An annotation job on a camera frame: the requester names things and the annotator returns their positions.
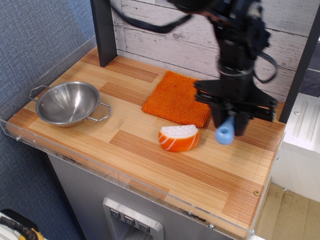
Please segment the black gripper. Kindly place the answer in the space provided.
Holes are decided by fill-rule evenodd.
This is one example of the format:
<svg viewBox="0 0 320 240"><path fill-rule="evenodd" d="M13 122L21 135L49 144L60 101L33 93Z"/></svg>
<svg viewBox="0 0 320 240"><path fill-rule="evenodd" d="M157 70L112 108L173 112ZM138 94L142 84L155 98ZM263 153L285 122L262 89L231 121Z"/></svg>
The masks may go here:
<svg viewBox="0 0 320 240"><path fill-rule="evenodd" d="M216 129L231 116L235 118L235 136L240 137L249 120L274 120L278 101L255 85L252 67L245 71L224 68L219 73L220 79L199 80L194 84L196 100L210 106Z"/></svg>

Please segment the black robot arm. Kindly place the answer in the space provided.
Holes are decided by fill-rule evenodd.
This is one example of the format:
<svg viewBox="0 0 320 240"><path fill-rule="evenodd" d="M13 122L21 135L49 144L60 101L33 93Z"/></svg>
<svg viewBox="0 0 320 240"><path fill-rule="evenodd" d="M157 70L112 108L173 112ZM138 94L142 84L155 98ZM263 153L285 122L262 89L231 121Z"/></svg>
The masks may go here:
<svg viewBox="0 0 320 240"><path fill-rule="evenodd" d="M215 138L228 144L242 136L249 120L273 121L278 101L254 83L257 57L276 66L263 50L269 46L270 33L262 19L259 0L173 0L186 14L206 17L213 25L219 46L219 79L200 80L194 86L196 100L209 105Z"/></svg>

